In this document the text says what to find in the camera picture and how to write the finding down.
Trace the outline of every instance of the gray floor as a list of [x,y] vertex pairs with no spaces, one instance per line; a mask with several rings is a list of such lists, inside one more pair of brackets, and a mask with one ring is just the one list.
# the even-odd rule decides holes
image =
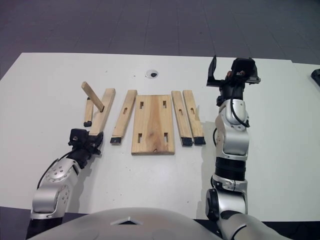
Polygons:
[[0,0],[0,78],[21,52],[320,64],[319,0]]

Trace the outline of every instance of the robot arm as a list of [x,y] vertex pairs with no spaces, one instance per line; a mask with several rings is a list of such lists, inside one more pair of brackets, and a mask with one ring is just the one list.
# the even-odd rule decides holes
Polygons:
[[216,56],[209,67],[207,86],[219,87],[217,98],[219,115],[217,130],[215,171],[212,189],[206,193],[206,215],[216,222],[225,240],[280,240],[287,239],[248,214],[245,179],[248,158],[249,115],[243,101],[245,83],[258,84],[255,61],[237,58],[225,80],[216,80]]
[[66,158],[56,160],[40,179],[34,194],[30,223],[26,239],[29,239],[62,223],[72,190],[78,181],[78,175],[85,168],[103,140],[103,132],[89,135],[83,129],[72,129],[70,142],[72,151]]

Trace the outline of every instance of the white table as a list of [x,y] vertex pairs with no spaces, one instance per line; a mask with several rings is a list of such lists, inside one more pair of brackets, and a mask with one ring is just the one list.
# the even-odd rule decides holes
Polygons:
[[[218,58],[224,78],[234,58]],[[72,128],[83,128],[87,81],[98,96],[116,95],[104,129],[102,156],[89,161],[68,212],[154,207],[207,219],[205,195],[215,167],[212,133],[219,90],[206,87],[210,57],[82,53],[23,53],[0,81],[0,206],[32,206],[37,182],[70,150]],[[250,115],[246,179],[249,214],[261,221],[319,221],[319,88],[311,72],[289,60],[256,59],[260,84],[247,85]],[[155,69],[159,76],[145,77]],[[134,118],[121,146],[110,137],[126,92],[170,94],[193,90],[205,146],[182,148],[174,117],[175,155],[132,156]]]

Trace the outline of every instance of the wooden board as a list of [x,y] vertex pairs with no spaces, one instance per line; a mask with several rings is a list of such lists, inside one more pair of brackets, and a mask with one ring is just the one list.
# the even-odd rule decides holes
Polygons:
[[95,94],[95,92],[92,90],[90,85],[86,81],[84,81],[81,85],[81,88],[87,94],[87,96],[91,99],[91,101],[97,107],[97,109],[99,109],[99,111],[102,112],[104,110],[104,104]]
[[172,91],[172,103],[175,112],[176,124],[182,146],[192,146],[192,134],[189,127],[188,116],[180,91]]
[[175,154],[170,95],[138,95],[131,153]]
[[104,105],[103,111],[100,112],[98,110],[98,112],[94,116],[89,135],[96,136],[104,130],[112,103],[114,102],[115,95],[116,90],[114,88],[107,88],[105,90],[101,100]]
[[191,132],[195,145],[204,145],[205,137],[204,131],[202,129],[202,125],[199,119],[199,115],[197,113],[197,107],[194,95],[191,90],[183,90],[184,103],[186,107],[186,111],[188,114]]
[[93,102],[91,101],[91,99],[88,97],[88,98],[86,99],[86,104],[85,104],[85,113],[84,113],[83,126],[85,126],[85,127],[91,127],[93,114],[94,114],[94,103],[93,103]]
[[128,92],[126,93],[120,115],[118,117],[118,120],[116,121],[116,125],[112,133],[112,137],[110,140],[111,144],[120,144],[122,138],[125,136],[125,132],[130,120],[132,109],[134,108],[137,94],[137,90],[128,90]]

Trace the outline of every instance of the black cable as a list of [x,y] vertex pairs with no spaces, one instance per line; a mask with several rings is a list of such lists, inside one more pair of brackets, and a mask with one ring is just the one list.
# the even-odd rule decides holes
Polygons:
[[238,85],[236,84],[234,86],[234,88],[232,89],[232,94],[231,94],[231,98],[230,98],[230,107],[231,107],[231,112],[234,115],[235,119],[243,126],[245,126],[246,128],[249,128],[249,123],[245,123],[243,121],[240,120],[240,118],[236,115],[235,113],[235,109],[234,109],[234,97],[235,97],[235,93],[236,93],[236,89],[237,89]]
[[214,143],[215,146],[217,146],[217,143],[216,143],[216,131],[217,131],[217,128],[214,129],[213,136],[212,136],[213,137],[213,143]]
[[67,153],[66,153],[65,155],[63,155],[62,157],[57,158],[56,160],[54,160],[54,161],[50,164],[50,166],[45,170],[45,172],[42,174],[42,176],[41,176],[41,178],[40,178],[40,180],[39,180],[39,182],[38,182],[38,185],[36,186],[36,189],[38,189],[38,188],[40,187],[41,181],[42,181],[42,179],[44,179],[44,177],[45,177],[45,175],[46,175],[46,172],[48,172],[48,170],[49,170],[55,163],[59,162],[59,161],[60,161],[61,159],[63,159],[65,156],[73,153],[75,150],[76,150],[76,149],[73,149],[73,150],[67,152]]

